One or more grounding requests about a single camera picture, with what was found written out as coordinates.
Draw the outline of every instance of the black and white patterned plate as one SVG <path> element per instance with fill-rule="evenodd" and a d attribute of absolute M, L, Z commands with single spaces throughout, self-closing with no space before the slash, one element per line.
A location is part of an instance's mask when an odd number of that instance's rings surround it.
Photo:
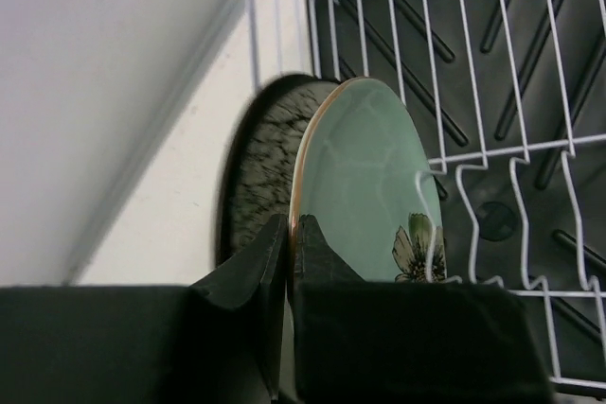
<path fill-rule="evenodd" d="M 236 128 L 220 183 L 215 265 L 245 247 L 271 215 L 288 215 L 301 138 L 338 84 L 289 74 L 252 100 Z"/>

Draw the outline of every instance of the green plate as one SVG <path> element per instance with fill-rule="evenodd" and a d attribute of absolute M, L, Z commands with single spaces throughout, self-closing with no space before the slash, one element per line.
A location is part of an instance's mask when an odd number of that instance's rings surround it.
<path fill-rule="evenodd" d="M 368 281 L 425 281 L 432 224 L 433 280 L 446 276 L 436 184 L 410 115 L 376 79 L 335 89 L 306 129 L 294 165 L 291 246 L 298 219 L 317 218 L 329 246 Z"/>

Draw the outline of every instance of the dark gray dishwasher tub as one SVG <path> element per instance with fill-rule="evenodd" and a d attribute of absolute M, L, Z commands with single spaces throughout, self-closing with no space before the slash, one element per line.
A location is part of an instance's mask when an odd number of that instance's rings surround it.
<path fill-rule="evenodd" d="M 317 37 L 317 76 L 348 79 L 364 72 L 357 0 L 337 0 L 335 31 L 340 75 L 333 70 L 328 0 L 308 0 L 310 33 Z M 506 36 L 498 0 L 465 0 L 472 56 L 487 150 L 522 145 L 521 127 L 509 67 Z M 399 91 L 388 0 L 362 0 L 369 75 Z M 574 136 L 606 132 L 606 56 L 598 0 L 553 0 L 563 72 Z M 443 115 L 446 156 L 456 157 L 446 176 L 437 177 L 449 275 L 468 279 L 472 221 L 455 183 L 460 164 L 481 163 L 479 130 L 458 0 L 428 0 L 437 80 Z M 429 157 L 439 157 L 437 122 L 422 0 L 394 0 L 403 85 L 407 107 Z M 508 0 L 528 144 L 564 139 L 563 107 L 553 36 L 545 0 Z M 529 274 L 545 275 L 551 290 L 580 290 L 576 265 L 575 218 L 560 162 L 562 148 L 538 149 L 528 166 L 518 165 L 518 179 L 529 219 Z M 486 171 L 465 171 L 464 186 L 480 224 L 478 279 L 503 277 L 508 289 L 522 289 L 521 219 L 508 162 L 521 152 L 489 158 Z M 585 262 L 589 275 L 606 285 L 606 149 L 601 140 L 577 145 L 570 160 L 583 220 Z M 544 301 L 525 297 L 528 318 L 545 367 L 553 373 Z M 592 298 L 552 298 L 561 376 L 606 381 L 596 302 Z M 561 391 L 605 395 L 604 390 L 559 386 Z"/>

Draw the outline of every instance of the leaf design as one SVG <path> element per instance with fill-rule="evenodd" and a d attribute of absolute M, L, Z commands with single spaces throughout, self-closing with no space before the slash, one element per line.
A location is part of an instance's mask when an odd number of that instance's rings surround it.
<path fill-rule="evenodd" d="M 413 247 L 410 244 L 406 231 L 401 226 L 398 232 L 396 232 L 396 241 L 394 241 L 394 248 L 391 250 L 391 254 L 394 256 L 400 270 L 405 272 L 408 267 L 408 261 L 413 256 Z M 403 279 L 405 279 L 404 274 L 399 274 L 396 277 L 396 281 L 402 281 Z"/>
<path fill-rule="evenodd" d="M 396 276 L 396 282 L 401 281 L 427 281 L 425 276 L 425 262 L 432 236 L 432 223 L 421 213 L 412 213 L 408 217 L 408 232 L 400 226 L 396 233 L 396 240 L 392 254 L 396 264 L 402 271 Z M 444 265 L 444 236 L 441 227 L 436 228 L 436 246 L 432 258 L 432 275 L 434 281 L 441 281 L 446 277 Z"/>

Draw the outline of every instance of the plate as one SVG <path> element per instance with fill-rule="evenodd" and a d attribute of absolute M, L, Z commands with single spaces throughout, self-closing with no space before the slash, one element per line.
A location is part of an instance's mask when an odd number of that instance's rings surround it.
<path fill-rule="evenodd" d="M 294 161 L 313 114 L 338 86 L 288 74 L 267 84 L 238 123 L 220 183 L 215 266 L 244 248 L 274 213 L 288 215 Z"/>
<path fill-rule="evenodd" d="M 436 184 L 416 175 L 429 164 L 410 115 L 377 79 L 335 89 L 305 131 L 294 166 L 291 251 L 297 222 L 313 215 L 329 246 L 368 281 L 425 281 L 436 228 L 432 279 L 446 276 Z"/>

